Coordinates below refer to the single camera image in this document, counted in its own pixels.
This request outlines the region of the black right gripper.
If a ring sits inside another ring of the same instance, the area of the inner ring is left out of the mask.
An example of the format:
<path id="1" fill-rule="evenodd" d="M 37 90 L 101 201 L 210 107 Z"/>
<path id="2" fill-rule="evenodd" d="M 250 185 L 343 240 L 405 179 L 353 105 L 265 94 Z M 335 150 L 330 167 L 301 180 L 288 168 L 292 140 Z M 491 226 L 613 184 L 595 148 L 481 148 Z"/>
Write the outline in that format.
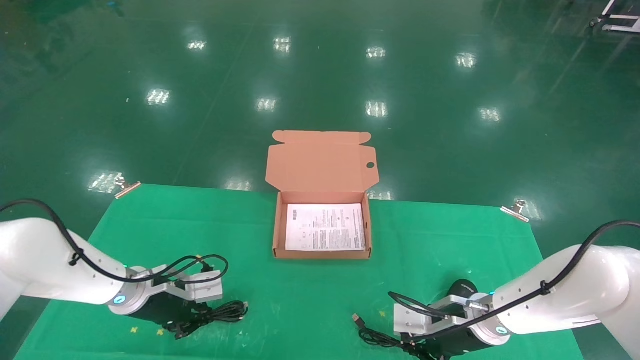
<path id="1" fill-rule="evenodd" d="M 470 329 L 458 330 L 448 335 L 425 340 L 425 346 L 429 355 L 435 360 L 450 360 L 453 357 L 493 347 L 483 342 Z"/>

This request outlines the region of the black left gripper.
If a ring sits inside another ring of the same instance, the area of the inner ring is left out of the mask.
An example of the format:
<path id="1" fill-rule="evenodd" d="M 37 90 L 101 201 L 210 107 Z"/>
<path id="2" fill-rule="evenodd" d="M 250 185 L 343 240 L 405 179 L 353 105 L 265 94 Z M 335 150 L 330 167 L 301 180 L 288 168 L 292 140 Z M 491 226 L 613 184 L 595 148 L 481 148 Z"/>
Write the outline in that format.
<path id="1" fill-rule="evenodd" d="M 167 326 L 176 340 L 189 337 L 199 329 L 198 317 L 210 317 L 214 309 L 208 303 L 196 303 L 167 292 L 149 297 L 146 303 L 132 313 L 134 319 Z"/>

